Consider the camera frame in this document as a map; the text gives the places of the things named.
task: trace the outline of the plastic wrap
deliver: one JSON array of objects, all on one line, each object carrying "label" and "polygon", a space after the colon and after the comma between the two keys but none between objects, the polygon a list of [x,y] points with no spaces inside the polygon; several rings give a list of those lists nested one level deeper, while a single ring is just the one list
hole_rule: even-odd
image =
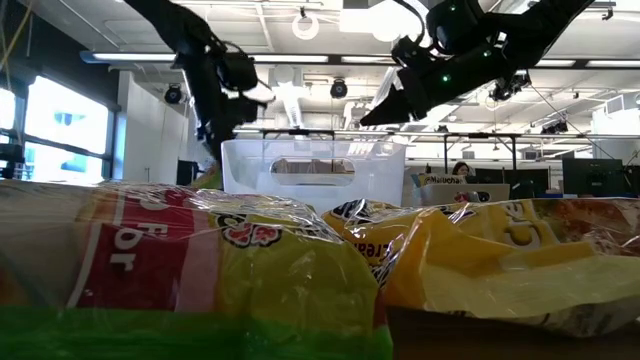
[{"label": "plastic wrap", "polygon": [[356,201],[324,219],[367,259],[387,305],[576,337],[640,316],[639,200]]},{"label": "plastic wrap", "polygon": [[2,359],[388,359],[365,260],[309,208],[0,182]]}]

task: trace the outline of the person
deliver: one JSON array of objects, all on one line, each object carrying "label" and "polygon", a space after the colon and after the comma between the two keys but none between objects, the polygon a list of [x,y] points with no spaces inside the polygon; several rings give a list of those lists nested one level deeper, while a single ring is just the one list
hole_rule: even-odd
[{"label": "person", "polygon": [[465,162],[458,161],[456,166],[453,167],[453,175],[468,176],[470,175],[469,173],[469,165]]}]

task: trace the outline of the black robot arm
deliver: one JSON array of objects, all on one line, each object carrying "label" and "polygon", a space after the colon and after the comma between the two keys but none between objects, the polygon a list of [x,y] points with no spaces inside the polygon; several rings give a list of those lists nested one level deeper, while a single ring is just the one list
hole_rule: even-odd
[{"label": "black robot arm", "polygon": [[509,99],[530,85],[528,72],[549,51],[569,24],[594,0],[540,0],[522,14],[484,13],[478,0],[445,0],[427,15],[433,39],[420,48],[409,38],[392,50],[402,66],[403,89],[362,118],[365,126],[419,120],[432,108],[496,80],[491,97]]},{"label": "black robot arm", "polygon": [[[220,146],[223,141],[233,139],[233,129],[255,121],[258,108],[270,102],[253,100],[243,94],[259,82],[253,58],[237,46],[220,40],[204,19],[185,7],[169,0],[125,2],[147,19],[176,53],[174,67],[183,70],[193,99],[198,139],[220,161]],[[230,98],[223,88],[239,96]]]}]

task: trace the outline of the red label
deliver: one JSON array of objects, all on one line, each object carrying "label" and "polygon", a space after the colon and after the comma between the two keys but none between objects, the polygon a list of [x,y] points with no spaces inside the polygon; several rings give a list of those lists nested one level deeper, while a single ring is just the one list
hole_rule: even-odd
[{"label": "red label", "polygon": [[[193,212],[198,210],[183,207],[186,195],[182,193],[170,190],[164,197],[163,201],[147,201],[121,195],[113,224],[93,225],[68,306],[176,310],[185,293],[181,290],[185,271],[197,275],[216,268],[217,245],[214,249],[210,244],[217,238],[194,236]],[[196,251],[189,249],[192,238]],[[185,268],[189,258],[197,261]],[[186,292],[193,298],[193,279],[187,283]],[[209,306],[212,297],[204,296]]]}]

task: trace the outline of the white plastic bin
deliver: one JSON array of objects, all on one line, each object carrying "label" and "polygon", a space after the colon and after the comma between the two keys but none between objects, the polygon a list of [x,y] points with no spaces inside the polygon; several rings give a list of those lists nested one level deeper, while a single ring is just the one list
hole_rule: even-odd
[{"label": "white plastic bin", "polygon": [[[222,144],[224,190],[293,198],[319,214],[358,199],[400,206],[405,150],[386,142],[230,140]],[[353,174],[272,173],[281,159],[344,160]]]}]

